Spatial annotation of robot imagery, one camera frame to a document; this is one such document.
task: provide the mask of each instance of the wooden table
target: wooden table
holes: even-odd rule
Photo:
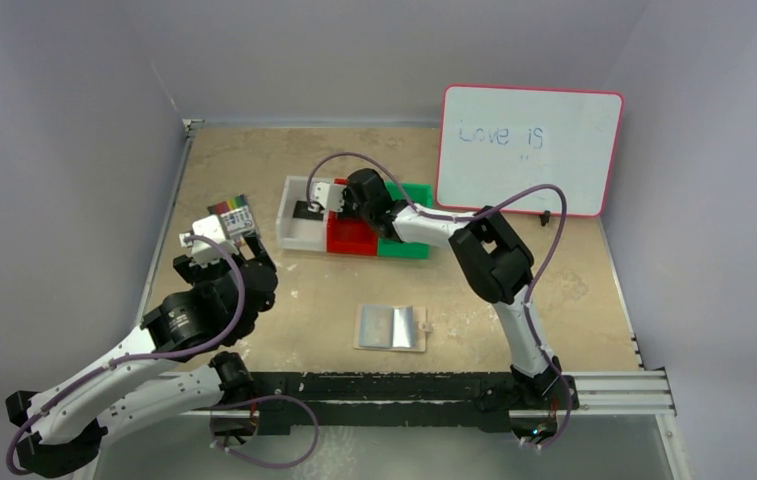
[[[275,216],[287,175],[307,175],[324,156],[357,151],[403,182],[434,184],[439,131],[424,128],[204,128],[180,185],[148,308],[187,285],[172,271],[183,253],[178,233],[206,207],[244,193],[263,242],[279,265],[275,307],[231,349],[255,371],[505,371],[507,340],[493,309],[470,290],[449,250],[428,260],[364,258],[280,251]],[[337,159],[320,177],[345,177],[366,166]],[[539,263],[557,226],[507,214]],[[569,218],[560,247],[535,290],[549,343],[565,370],[637,370],[625,313],[597,219]],[[357,305],[424,306],[433,326],[425,353],[352,348]],[[182,368],[195,368],[200,355]]]

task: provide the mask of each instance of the black rail base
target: black rail base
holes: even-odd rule
[[[554,405],[563,409],[570,394],[562,382],[556,382],[544,397],[529,398],[515,388],[509,372],[252,372],[252,376],[257,396],[298,398],[316,413],[321,425],[473,427],[486,433],[513,432],[518,437],[538,436],[531,432],[546,424],[551,432],[546,414]],[[577,408],[575,381],[570,376],[566,379],[573,408]],[[312,424],[304,410],[289,402],[265,402],[257,409],[260,435],[287,435],[292,426]],[[509,413],[516,410],[545,413],[530,421],[512,420]]]

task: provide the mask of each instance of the red whiteboard frame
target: red whiteboard frame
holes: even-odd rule
[[[487,84],[476,84],[476,83],[453,83],[446,87],[445,90],[443,90],[443,111],[440,113],[440,143],[437,145],[437,181],[435,182],[436,188],[434,192],[434,203],[437,205],[443,207],[443,208],[449,208],[454,210],[477,210],[481,207],[475,207],[475,206],[463,206],[463,205],[444,205],[440,203],[440,162],[443,158],[443,125],[445,124],[446,119],[446,95],[449,93],[449,89],[453,87],[466,87],[466,88],[488,88],[488,89],[499,89],[499,90],[530,90],[530,91],[537,91],[537,92],[564,92],[564,93],[601,93],[606,95],[616,95],[619,97],[620,101],[622,102],[622,106],[619,110],[619,119],[617,119],[617,129],[616,133],[614,133],[614,145],[611,149],[611,161],[608,163],[608,177],[607,180],[605,180],[605,191],[602,193],[602,205],[599,207],[599,211],[595,214],[588,215],[588,214],[576,214],[576,213],[568,213],[567,217],[581,217],[581,218],[595,218],[602,214],[602,212],[605,210],[605,206],[608,203],[608,188],[611,184],[611,172],[613,172],[613,166],[614,166],[614,158],[616,157],[616,150],[617,145],[619,144],[619,133],[620,128],[622,127],[622,117],[625,112],[625,97],[619,93],[619,92],[613,92],[609,90],[586,90],[586,89],[568,89],[568,88],[549,88],[549,87],[516,87],[516,86],[510,86],[510,85],[487,85]],[[502,210],[503,212],[507,213],[522,213],[527,215],[540,215],[543,212],[534,212],[534,211],[528,211],[528,210],[510,210],[508,208],[505,208]],[[561,212],[551,212],[552,216],[560,216]]]

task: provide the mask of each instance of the cable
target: cable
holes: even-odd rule
[[[183,358],[183,357],[197,355],[199,353],[214,349],[218,347],[220,343],[222,343],[222,340],[224,340],[225,337],[227,337],[234,330],[234,328],[236,328],[237,323],[239,323],[240,317],[243,314],[243,309],[245,308],[246,295],[245,295],[245,282],[243,281],[243,276],[240,273],[240,269],[237,266],[236,262],[234,262],[234,259],[231,258],[230,253],[228,253],[218,243],[214,242],[213,240],[207,237],[204,237],[201,235],[191,235],[187,237],[187,240],[189,241],[197,240],[197,241],[208,244],[211,248],[216,250],[216,252],[222,257],[222,259],[225,260],[225,263],[227,263],[228,266],[231,268],[231,274],[233,275],[234,283],[237,286],[237,308],[236,310],[234,310],[234,316],[231,318],[231,321],[228,323],[225,329],[222,330],[222,332],[220,332],[218,335],[208,340],[207,342],[202,343],[201,345],[188,348],[185,350],[178,350],[175,352],[143,353],[143,354],[125,355],[122,357],[113,358],[107,362],[107,365],[109,366],[110,370],[115,369],[117,366],[123,363],[130,362],[133,360],[160,360],[160,359],[172,360],[176,358]],[[60,390],[56,395],[51,397],[50,400],[45,402],[45,404],[40,407],[39,412],[32,415],[30,418],[28,418],[25,421],[24,424],[22,424],[21,427],[19,427],[19,429],[13,435],[13,439],[10,441],[10,445],[7,447],[6,463],[7,463],[7,470],[9,470],[10,473],[14,475],[27,475],[31,473],[27,470],[24,470],[16,466],[16,462],[14,461],[14,456],[16,453],[16,445],[18,445],[18,443],[21,441],[22,437],[25,435],[28,429],[30,429],[34,425],[34,423],[36,423],[40,418],[47,416],[49,411],[53,407],[57,406],[57,404],[60,403],[64,398],[68,397],[75,390],[81,388],[87,382],[91,381],[93,378],[106,372],[107,370],[108,368],[105,368],[105,367],[94,368],[91,371],[87,372],[86,374],[82,375],[80,378],[69,383],[69,385],[67,385],[65,388]]]
[[[314,200],[310,198],[310,186],[313,183],[313,177],[314,175],[316,175],[316,172],[325,163],[339,157],[355,157],[374,165],[376,168],[378,168],[378,170],[381,170],[381,172],[383,172],[384,175],[386,175],[387,178],[389,178],[390,181],[392,181],[396,185],[396,187],[398,187],[399,191],[401,192],[402,196],[405,199],[405,202],[407,202],[407,204],[415,212],[419,213],[425,218],[430,218],[433,220],[444,220],[444,221],[450,221],[450,222],[472,222],[472,221],[477,221],[477,220],[487,218],[490,215],[493,215],[499,210],[510,205],[511,203],[519,200],[520,198],[523,198],[527,195],[530,195],[540,190],[552,190],[558,195],[558,198],[561,201],[561,216],[560,216],[560,221],[558,222],[558,229],[555,232],[555,238],[552,240],[552,245],[549,247],[549,252],[546,254],[546,258],[543,259],[543,263],[540,264],[540,268],[537,270],[537,275],[531,280],[531,283],[528,285],[528,288],[525,291],[525,297],[523,297],[522,299],[522,309],[523,309],[523,312],[525,313],[525,321],[528,323],[528,329],[531,330],[531,335],[534,337],[534,342],[537,344],[537,348],[540,350],[540,353],[543,355],[543,358],[546,360],[546,363],[549,364],[549,367],[552,369],[552,371],[556,373],[558,379],[561,381],[561,383],[564,386],[564,389],[565,389],[564,391],[566,392],[566,408],[564,409],[563,425],[561,426],[561,428],[558,428],[558,431],[555,432],[555,434],[551,436],[546,441],[546,443],[538,445],[538,448],[545,448],[551,445],[552,443],[554,443],[558,438],[560,438],[561,434],[566,429],[566,426],[569,424],[569,418],[572,414],[572,406],[573,406],[572,395],[569,393],[569,382],[567,382],[566,377],[563,375],[563,372],[557,367],[557,365],[555,365],[555,362],[552,360],[552,358],[546,352],[546,349],[543,347],[543,342],[540,340],[540,335],[537,333],[537,329],[534,327],[534,322],[532,322],[531,320],[531,311],[529,310],[528,305],[531,302],[531,293],[534,291],[534,287],[537,286],[537,282],[540,281],[540,277],[543,276],[543,272],[545,272],[546,268],[549,266],[549,262],[552,260],[552,256],[555,254],[555,250],[558,248],[558,244],[561,241],[561,235],[563,235],[563,229],[564,229],[564,224],[566,222],[566,212],[567,212],[566,195],[564,195],[563,190],[561,190],[560,187],[558,187],[557,185],[544,183],[540,185],[535,185],[530,188],[526,188],[525,190],[515,195],[512,195],[511,197],[498,203],[496,206],[490,207],[487,210],[479,212],[475,215],[468,215],[468,216],[439,215],[439,214],[434,214],[434,213],[429,213],[429,212],[419,210],[416,207],[416,204],[410,198],[410,195],[408,195],[408,193],[405,191],[401,182],[399,182],[398,178],[396,178],[395,175],[390,173],[390,171],[387,170],[386,167],[378,163],[378,161],[362,153],[338,152],[338,153],[328,155],[327,157],[320,160],[319,163],[317,163],[316,166],[313,167],[313,170],[311,170],[310,174],[307,176],[306,193],[307,193],[308,203],[310,204],[316,203]]]
[[[316,414],[313,412],[313,410],[311,410],[310,407],[307,406],[307,404],[302,402],[301,400],[295,397],[287,396],[287,395],[267,395],[265,397],[252,398],[252,399],[246,400],[244,402],[239,402],[239,403],[231,403],[228,405],[214,405],[213,407],[210,407],[210,410],[232,410],[235,408],[249,406],[254,403],[263,403],[263,402],[268,402],[271,400],[284,400],[286,402],[295,403],[296,405],[304,409],[304,411],[307,412],[307,414],[310,416],[310,420],[313,422],[313,441],[310,443],[310,448],[307,449],[307,452],[305,452],[304,455],[290,462],[275,463],[275,462],[267,462],[265,460],[260,460],[254,457],[250,457],[218,441],[214,441],[214,445],[218,447],[220,450],[222,450],[223,452],[230,454],[231,456],[240,458],[242,460],[245,460],[248,463],[257,465],[258,467],[264,467],[264,468],[276,468],[276,469],[290,468],[307,460],[308,457],[310,457],[310,455],[313,454],[313,451],[316,449],[316,445],[319,443],[319,420],[316,418]],[[216,435],[213,432],[212,421],[210,422],[210,434],[214,436],[214,440],[215,440]]]

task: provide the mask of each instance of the whiteboard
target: whiteboard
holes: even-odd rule
[[[605,204],[623,98],[615,92],[452,85],[443,99],[437,203],[476,209],[553,183],[568,214],[596,216]],[[510,212],[561,211],[544,190]]]

